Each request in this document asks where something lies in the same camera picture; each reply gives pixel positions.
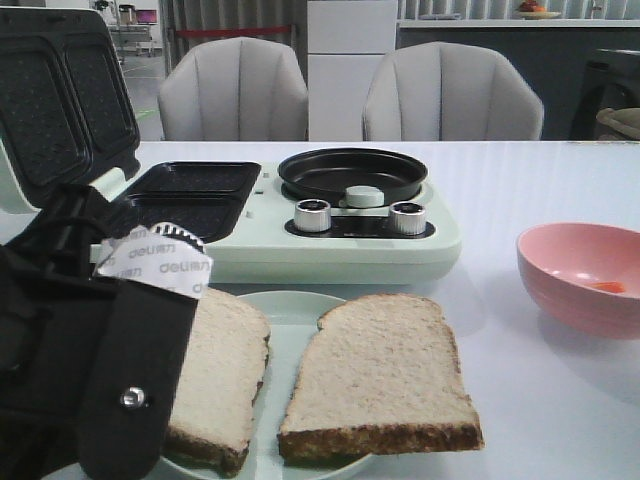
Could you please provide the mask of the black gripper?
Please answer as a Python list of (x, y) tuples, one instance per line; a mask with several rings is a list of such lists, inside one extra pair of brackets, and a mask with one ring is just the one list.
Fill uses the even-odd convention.
[(91, 277), (109, 202), (57, 188), (1, 247), (1, 476), (36, 479), (58, 439), (91, 479), (141, 479), (159, 460), (196, 299)]

